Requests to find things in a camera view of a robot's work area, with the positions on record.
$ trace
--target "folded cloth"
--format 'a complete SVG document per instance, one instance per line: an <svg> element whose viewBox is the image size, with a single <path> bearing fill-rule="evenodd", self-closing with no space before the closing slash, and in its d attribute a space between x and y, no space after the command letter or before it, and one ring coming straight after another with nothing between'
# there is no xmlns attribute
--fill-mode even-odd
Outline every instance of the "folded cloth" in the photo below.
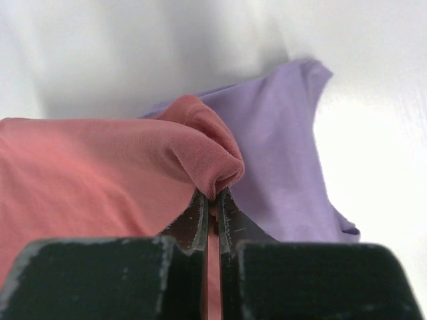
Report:
<svg viewBox="0 0 427 320"><path fill-rule="evenodd" d="M197 97L147 120L4 119L0 288L30 241L152 236L196 187L214 199L243 172L231 132Z"/></svg>
<svg viewBox="0 0 427 320"><path fill-rule="evenodd" d="M360 232L331 205L313 124L332 74L316 60L280 65L267 77L200 93L230 128L246 173L231 187L238 207L279 241L357 242ZM169 102L153 106L153 117Z"/></svg>

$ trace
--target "purple cloth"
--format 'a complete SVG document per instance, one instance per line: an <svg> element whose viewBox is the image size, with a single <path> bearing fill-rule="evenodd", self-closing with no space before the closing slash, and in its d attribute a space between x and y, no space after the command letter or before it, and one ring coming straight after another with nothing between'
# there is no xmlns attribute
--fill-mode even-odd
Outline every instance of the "purple cloth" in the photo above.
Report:
<svg viewBox="0 0 427 320"><path fill-rule="evenodd" d="M332 74L292 61L267 77L198 96L230 128L246 173L231 187L238 207L279 241L357 242L360 232L329 202L314 141L316 106ZM153 117L169 102L153 106Z"/></svg>

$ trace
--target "pink cloth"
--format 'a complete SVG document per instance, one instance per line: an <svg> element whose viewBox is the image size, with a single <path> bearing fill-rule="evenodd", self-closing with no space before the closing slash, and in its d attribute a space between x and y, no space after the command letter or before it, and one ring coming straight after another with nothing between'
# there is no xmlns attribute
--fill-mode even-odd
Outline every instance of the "pink cloth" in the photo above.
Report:
<svg viewBox="0 0 427 320"><path fill-rule="evenodd" d="M4 119L0 288L30 241L152 236L185 210L195 187L214 199L243 172L231 132L194 96L155 119Z"/></svg>

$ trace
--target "white background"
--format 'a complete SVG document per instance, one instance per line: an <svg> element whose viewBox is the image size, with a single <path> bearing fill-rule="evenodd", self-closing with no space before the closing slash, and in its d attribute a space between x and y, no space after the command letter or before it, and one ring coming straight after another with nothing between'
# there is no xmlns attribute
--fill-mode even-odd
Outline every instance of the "white background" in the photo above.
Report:
<svg viewBox="0 0 427 320"><path fill-rule="evenodd" d="M332 203L427 310L426 0L2 1L0 117L136 117L298 57L335 74L315 126Z"/></svg>

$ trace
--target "wrinkled fabric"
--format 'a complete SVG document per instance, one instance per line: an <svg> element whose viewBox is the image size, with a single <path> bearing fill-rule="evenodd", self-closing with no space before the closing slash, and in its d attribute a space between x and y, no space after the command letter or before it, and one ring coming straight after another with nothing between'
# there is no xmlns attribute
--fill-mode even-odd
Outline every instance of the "wrinkled fabric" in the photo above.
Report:
<svg viewBox="0 0 427 320"><path fill-rule="evenodd" d="M200 93L230 128L246 173L231 187L238 207L279 241L356 242L360 232L331 205L314 140L318 100L332 74L316 60ZM153 106L150 118L169 105Z"/></svg>
<svg viewBox="0 0 427 320"><path fill-rule="evenodd" d="M4 119L0 288L30 241L153 236L187 208L196 187L215 199L243 172L228 128L192 96L147 120Z"/></svg>

